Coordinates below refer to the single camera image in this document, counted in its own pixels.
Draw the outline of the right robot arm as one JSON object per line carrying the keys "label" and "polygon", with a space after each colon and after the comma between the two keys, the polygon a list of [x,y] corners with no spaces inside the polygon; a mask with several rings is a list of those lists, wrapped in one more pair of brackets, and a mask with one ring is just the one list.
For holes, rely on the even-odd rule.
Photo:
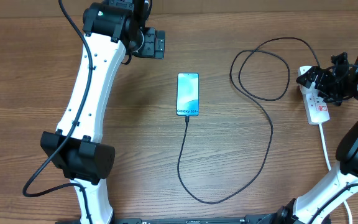
{"label": "right robot arm", "polygon": [[[332,67],[301,67],[296,79],[304,95],[316,93],[324,103],[358,101],[358,56],[350,64],[347,54],[331,58]],[[358,121],[336,149],[337,162],[306,194],[292,199],[259,223],[330,223],[329,214],[349,197],[358,193]]]}

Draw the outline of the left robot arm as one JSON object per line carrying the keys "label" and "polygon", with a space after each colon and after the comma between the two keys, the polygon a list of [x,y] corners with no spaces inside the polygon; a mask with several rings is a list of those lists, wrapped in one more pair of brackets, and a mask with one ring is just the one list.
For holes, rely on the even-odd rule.
{"label": "left robot arm", "polygon": [[78,223],[114,221],[107,177],[115,148],[101,142],[104,115],[121,65],[132,57],[164,57],[164,31],[145,25],[151,10],[151,1],[103,1],[84,11],[83,52],[70,101],[55,132],[44,132],[40,140],[49,161],[76,191]]}

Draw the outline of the blue smartphone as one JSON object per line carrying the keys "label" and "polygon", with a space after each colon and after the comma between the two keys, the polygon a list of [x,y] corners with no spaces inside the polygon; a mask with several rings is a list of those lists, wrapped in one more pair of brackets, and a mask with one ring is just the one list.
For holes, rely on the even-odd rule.
{"label": "blue smartphone", "polygon": [[198,73],[179,73],[177,76],[177,115],[199,115],[199,85]]}

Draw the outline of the white power strip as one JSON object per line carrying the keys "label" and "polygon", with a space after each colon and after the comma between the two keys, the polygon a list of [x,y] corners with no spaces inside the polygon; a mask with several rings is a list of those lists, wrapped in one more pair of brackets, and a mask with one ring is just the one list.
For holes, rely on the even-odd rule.
{"label": "white power strip", "polygon": [[308,123],[322,127],[322,124],[329,121],[330,117],[328,106],[324,102],[324,99],[318,96],[318,93],[301,94],[303,96]]}

